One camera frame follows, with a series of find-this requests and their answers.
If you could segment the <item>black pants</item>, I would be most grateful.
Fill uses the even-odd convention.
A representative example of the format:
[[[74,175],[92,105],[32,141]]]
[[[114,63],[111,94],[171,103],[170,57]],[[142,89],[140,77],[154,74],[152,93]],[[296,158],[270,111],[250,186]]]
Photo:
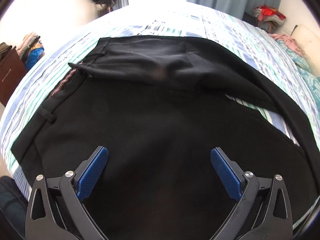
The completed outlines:
[[[210,163],[283,176],[298,220],[319,196],[302,109],[221,45],[196,37],[101,38],[40,104],[11,150],[32,184],[110,154],[85,207],[109,239],[209,239],[234,205]]]

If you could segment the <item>teal patterned pillow back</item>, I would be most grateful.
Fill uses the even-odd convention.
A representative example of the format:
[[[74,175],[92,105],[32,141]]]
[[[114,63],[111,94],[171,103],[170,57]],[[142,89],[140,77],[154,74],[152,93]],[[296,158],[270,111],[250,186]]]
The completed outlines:
[[[305,81],[307,87],[309,88],[317,108],[319,108],[319,77],[315,77],[310,70],[309,65],[307,64],[306,60],[299,56],[295,51],[291,50],[285,45],[284,41],[277,40],[277,44],[280,45],[282,49],[285,50],[289,58],[295,63],[298,68],[300,75],[302,76],[303,80]]]

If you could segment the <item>dark brown drawer cabinet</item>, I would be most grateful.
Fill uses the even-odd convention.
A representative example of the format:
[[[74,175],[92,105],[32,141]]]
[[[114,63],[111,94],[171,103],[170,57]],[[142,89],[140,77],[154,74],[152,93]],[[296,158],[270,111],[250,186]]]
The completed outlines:
[[[4,107],[26,73],[27,70],[16,51],[16,47],[12,48],[0,64],[0,100]]]

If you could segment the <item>clothes pile beside cabinet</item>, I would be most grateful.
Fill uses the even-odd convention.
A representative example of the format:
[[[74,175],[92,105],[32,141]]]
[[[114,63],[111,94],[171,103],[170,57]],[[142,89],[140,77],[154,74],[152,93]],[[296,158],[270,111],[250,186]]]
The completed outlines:
[[[29,33],[25,35],[22,43],[16,48],[16,51],[27,71],[44,56],[44,47],[40,35]]]

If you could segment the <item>olive cloth on cabinet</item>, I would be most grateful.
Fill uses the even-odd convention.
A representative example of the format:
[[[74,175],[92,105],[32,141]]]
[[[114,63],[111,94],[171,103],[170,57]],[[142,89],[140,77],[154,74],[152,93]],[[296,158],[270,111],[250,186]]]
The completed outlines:
[[[8,54],[9,51],[11,51],[12,46],[7,45],[5,42],[2,42],[0,44],[0,61],[3,60],[3,58]]]

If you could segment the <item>pink garment on bed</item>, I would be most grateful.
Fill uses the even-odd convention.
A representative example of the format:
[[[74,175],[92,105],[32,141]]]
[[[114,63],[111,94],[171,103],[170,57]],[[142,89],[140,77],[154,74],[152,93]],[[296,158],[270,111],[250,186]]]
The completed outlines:
[[[300,57],[303,56],[301,49],[299,48],[297,41],[289,35],[286,34],[270,34],[270,36],[277,42],[283,42],[287,48],[294,51]]]

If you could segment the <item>cream padded headboard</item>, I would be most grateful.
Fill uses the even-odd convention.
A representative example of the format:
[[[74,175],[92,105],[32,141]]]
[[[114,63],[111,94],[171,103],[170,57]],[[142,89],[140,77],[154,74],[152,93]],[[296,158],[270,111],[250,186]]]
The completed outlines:
[[[319,77],[319,37],[302,24],[296,26],[291,37],[297,41],[303,57],[310,67],[311,73],[314,76]]]

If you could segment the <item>red clothes pile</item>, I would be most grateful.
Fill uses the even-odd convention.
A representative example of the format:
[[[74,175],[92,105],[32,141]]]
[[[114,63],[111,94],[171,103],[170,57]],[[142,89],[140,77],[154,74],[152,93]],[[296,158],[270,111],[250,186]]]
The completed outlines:
[[[267,33],[273,33],[277,27],[283,25],[286,21],[286,16],[278,9],[267,5],[254,8],[253,15],[258,21],[258,27]]]

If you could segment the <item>striped blue green bedspread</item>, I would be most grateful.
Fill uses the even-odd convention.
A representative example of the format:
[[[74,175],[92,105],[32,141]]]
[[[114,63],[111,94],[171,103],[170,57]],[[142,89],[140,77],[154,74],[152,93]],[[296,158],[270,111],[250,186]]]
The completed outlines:
[[[297,66],[264,31],[208,7],[185,3],[170,9],[124,7],[83,26],[66,44],[41,59],[23,78],[11,96],[1,119],[1,154],[14,177],[12,197],[17,215],[24,221],[30,184],[12,153],[12,146],[40,104],[101,38],[133,36],[196,37],[213,41],[232,52],[285,92],[307,116],[319,150],[319,112]],[[298,220],[296,230],[313,210],[315,202]]]

